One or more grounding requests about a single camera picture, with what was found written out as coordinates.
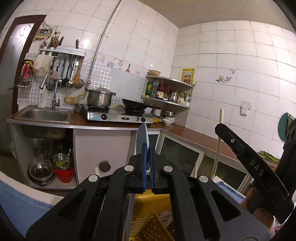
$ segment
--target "metal screw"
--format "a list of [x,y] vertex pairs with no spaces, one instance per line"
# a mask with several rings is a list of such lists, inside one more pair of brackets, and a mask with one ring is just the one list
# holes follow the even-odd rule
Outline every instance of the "metal screw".
[[209,178],[207,176],[200,176],[199,177],[199,180],[202,182],[202,183],[206,183],[208,182]]
[[90,175],[89,176],[89,181],[90,182],[96,182],[98,180],[98,176],[97,175]]
[[172,168],[171,166],[165,166],[165,167],[163,168],[163,170],[164,170],[165,172],[171,172],[171,171],[173,170],[173,168]]
[[124,167],[124,169],[127,171],[127,172],[131,172],[133,170],[133,166],[132,165],[126,165]]

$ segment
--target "gas stove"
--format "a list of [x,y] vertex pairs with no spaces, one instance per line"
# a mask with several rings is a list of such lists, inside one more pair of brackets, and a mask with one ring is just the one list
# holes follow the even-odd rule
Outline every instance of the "gas stove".
[[82,114],[89,121],[126,122],[139,124],[153,123],[153,118],[147,116],[144,111],[141,112],[129,109],[120,111],[97,106],[82,106]]

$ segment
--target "stainless steel sink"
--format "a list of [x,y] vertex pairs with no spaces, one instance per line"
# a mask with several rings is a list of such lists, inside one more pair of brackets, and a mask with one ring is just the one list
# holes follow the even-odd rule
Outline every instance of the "stainless steel sink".
[[16,118],[35,121],[69,123],[71,119],[71,112],[67,110],[51,110],[47,108],[28,107],[23,112],[21,111],[16,116]]

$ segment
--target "wooden stick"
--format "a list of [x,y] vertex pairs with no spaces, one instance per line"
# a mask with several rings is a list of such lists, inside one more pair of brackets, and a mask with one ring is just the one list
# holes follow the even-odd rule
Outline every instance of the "wooden stick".
[[[224,110],[220,109],[220,122],[219,123],[223,123],[223,115],[224,115]],[[217,145],[215,161],[214,161],[213,169],[212,169],[212,173],[211,173],[211,180],[213,180],[216,175],[216,170],[217,170],[218,160],[219,160],[219,155],[220,155],[220,149],[221,149],[221,138],[218,137],[218,145]]]

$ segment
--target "ceiling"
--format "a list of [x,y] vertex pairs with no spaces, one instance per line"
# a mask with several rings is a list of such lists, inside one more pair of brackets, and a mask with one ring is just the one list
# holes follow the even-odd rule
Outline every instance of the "ceiling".
[[294,31],[273,0],[140,0],[178,28],[222,20],[251,20]]

